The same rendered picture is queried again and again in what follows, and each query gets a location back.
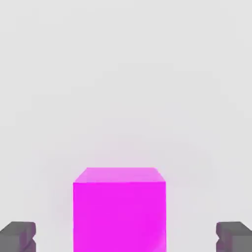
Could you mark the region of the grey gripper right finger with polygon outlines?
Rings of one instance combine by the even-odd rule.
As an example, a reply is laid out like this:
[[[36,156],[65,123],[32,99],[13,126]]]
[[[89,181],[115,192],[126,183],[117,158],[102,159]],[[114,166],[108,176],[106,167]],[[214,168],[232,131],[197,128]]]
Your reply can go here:
[[[252,230],[242,222],[217,222],[216,234],[216,252],[252,252]]]

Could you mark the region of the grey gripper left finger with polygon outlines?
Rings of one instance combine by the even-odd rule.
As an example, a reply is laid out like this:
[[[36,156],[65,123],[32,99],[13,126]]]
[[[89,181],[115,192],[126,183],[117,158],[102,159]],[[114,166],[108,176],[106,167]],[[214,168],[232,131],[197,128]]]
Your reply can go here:
[[[0,231],[0,252],[36,252],[36,224],[12,221]]]

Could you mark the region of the small magenta cube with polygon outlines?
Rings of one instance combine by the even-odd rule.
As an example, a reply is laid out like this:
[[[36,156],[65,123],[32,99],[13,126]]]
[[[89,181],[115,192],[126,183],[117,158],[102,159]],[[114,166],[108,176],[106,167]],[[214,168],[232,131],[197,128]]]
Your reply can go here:
[[[87,168],[73,182],[73,252],[166,252],[166,182],[155,168]]]

